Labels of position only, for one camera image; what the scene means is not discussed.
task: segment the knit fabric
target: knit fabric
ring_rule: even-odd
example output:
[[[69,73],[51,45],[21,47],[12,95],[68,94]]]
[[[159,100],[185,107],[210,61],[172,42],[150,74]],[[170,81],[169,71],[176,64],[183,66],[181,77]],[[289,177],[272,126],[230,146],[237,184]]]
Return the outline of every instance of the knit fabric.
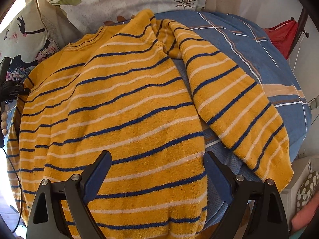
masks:
[[[183,59],[193,98],[170,58]],[[42,179],[67,180],[109,150],[112,167],[88,205],[104,235],[194,238],[207,211],[198,114],[260,178],[282,190],[292,177],[287,132],[262,87],[209,42],[150,10],[69,44],[24,84],[31,93],[18,100],[8,154],[26,222]]]

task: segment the electrical outlet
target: electrical outlet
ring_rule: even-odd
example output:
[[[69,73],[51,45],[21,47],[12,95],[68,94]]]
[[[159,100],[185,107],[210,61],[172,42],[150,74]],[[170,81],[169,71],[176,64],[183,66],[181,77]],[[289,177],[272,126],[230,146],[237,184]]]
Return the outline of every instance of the electrical outlet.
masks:
[[[304,157],[306,157],[306,156],[307,156],[307,154],[306,154],[306,149],[304,149],[303,151],[299,151],[299,152],[298,152],[298,156],[299,156],[299,158],[304,158]]]

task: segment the metal screw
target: metal screw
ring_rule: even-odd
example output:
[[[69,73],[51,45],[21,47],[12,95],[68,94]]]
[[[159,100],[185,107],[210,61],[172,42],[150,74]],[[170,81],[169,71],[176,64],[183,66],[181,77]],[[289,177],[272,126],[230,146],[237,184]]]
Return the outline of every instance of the metal screw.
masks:
[[[275,184],[275,182],[274,182],[272,179],[268,179],[268,180],[267,180],[267,183],[268,183],[269,185],[274,185],[274,184]]]
[[[79,178],[80,178],[79,174],[73,174],[72,177],[71,177],[71,180],[77,181]]]
[[[42,185],[47,185],[49,183],[49,180],[48,179],[44,179],[41,181],[41,184]]]
[[[236,180],[242,182],[245,179],[245,177],[243,177],[243,175],[236,175]]]

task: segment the printed hand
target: printed hand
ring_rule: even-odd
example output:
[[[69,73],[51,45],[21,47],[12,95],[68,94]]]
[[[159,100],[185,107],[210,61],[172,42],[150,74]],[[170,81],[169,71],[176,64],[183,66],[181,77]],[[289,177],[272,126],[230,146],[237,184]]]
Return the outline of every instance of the printed hand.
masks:
[[[24,23],[24,20],[23,20],[23,17],[22,17],[22,15],[21,15],[21,18],[20,17],[18,17],[17,18],[17,20],[20,22],[20,24],[18,23],[18,26],[19,26],[19,28],[20,28],[20,32],[22,33],[22,34],[25,34],[26,33],[26,29],[25,29],[25,23]]]
[[[8,119],[8,111],[9,111],[9,105],[6,104],[4,107],[4,112],[1,115],[1,124],[0,127],[2,129],[2,134],[4,136],[6,136],[8,134],[8,123],[7,123],[7,119]]]

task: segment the red bag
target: red bag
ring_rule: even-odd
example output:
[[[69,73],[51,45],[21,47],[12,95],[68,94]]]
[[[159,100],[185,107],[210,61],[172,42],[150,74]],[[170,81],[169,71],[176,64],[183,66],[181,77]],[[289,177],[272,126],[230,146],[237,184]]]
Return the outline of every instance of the red bag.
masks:
[[[289,51],[296,36],[298,29],[298,22],[295,20],[288,20],[282,22],[275,27],[265,28],[264,31],[267,33],[272,44],[288,59]]]

